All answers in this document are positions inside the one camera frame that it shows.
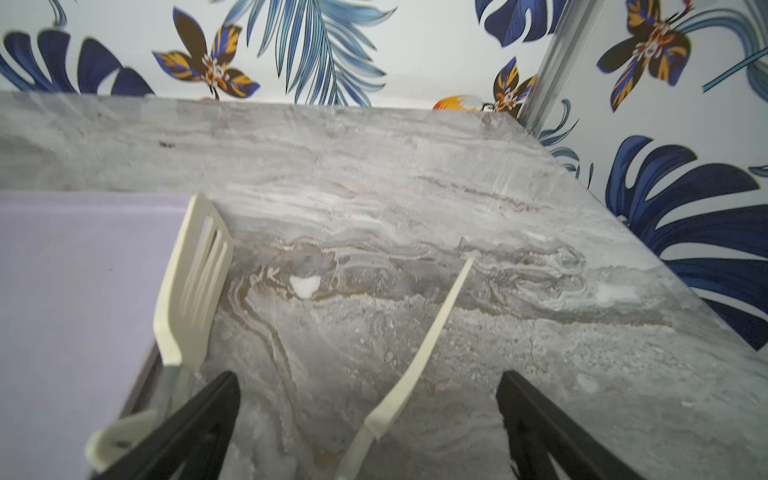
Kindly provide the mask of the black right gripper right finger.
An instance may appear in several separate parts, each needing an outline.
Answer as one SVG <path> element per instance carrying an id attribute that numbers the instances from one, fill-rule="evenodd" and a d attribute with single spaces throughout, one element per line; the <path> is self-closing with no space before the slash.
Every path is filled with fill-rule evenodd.
<path id="1" fill-rule="evenodd" d="M 639 479 L 519 372 L 502 374 L 496 400 L 518 479 Z"/>

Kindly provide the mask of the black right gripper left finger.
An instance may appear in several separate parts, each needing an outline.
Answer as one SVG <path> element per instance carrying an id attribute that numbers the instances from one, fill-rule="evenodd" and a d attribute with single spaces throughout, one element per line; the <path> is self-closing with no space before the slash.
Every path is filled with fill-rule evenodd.
<path id="1" fill-rule="evenodd" d="M 98 479 L 217 479 L 240 407 L 237 375 L 226 371 Z"/>

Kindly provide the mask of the purple cutting board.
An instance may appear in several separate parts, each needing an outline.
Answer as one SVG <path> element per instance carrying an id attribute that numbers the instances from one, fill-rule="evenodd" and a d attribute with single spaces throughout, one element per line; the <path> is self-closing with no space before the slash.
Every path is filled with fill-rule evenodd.
<path id="1" fill-rule="evenodd" d="M 180 194 L 1 195 L 1 475 L 85 479 L 154 345 Z"/>

